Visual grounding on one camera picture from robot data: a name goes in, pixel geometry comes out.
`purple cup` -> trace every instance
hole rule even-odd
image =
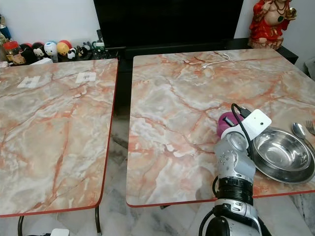
[[[241,117],[241,115],[237,114],[237,116],[240,118],[240,120],[244,120],[243,117]],[[235,125],[238,124],[236,118],[234,117],[232,112],[226,112],[223,113],[219,120],[218,120],[218,126],[217,126],[217,135],[221,138],[222,133],[228,129],[230,126],[223,120],[224,117],[229,118],[230,121],[232,121]]]

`black television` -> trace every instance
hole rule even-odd
[[[94,0],[107,48],[232,39],[243,0]]]

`white charging cable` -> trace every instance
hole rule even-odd
[[[222,62],[226,62],[226,61],[231,60],[230,56],[229,56],[228,54],[226,54],[226,53],[219,54],[219,55],[221,55],[223,58],[225,57],[225,58],[226,58],[226,60],[223,60],[223,61],[216,61],[216,62],[211,62],[211,63],[208,63],[208,64],[204,65],[202,68],[203,68],[203,69],[206,69],[206,68],[207,68],[207,66],[209,66],[209,65],[212,65],[212,64],[217,64],[217,63],[222,63]]]

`robotic hand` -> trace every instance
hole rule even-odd
[[[251,140],[258,136],[271,123],[260,110],[255,110],[240,122],[232,104],[232,111],[239,124],[226,129],[214,150],[218,158],[218,177],[212,189],[218,198],[215,207],[205,216],[199,236],[207,219],[211,219],[206,236],[270,236],[263,222],[258,218],[253,207],[252,187],[255,164],[248,157],[247,147],[252,155]],[[219,180],[219,190],[215,191]]]

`marble table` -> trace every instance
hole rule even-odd
[[[230,61],[223,61],[223,53]],[[217,120],[235,102],[272,126],[315,119],[315,82],[271,49],[137,56],[133,61],[126,201],[131,207],[214,201]],[[315,145],[315,137],[307,138]],[[259,171],[254,197],[315,192]]]
[[[97,207],[116,59],[0,69],[0,217]]]

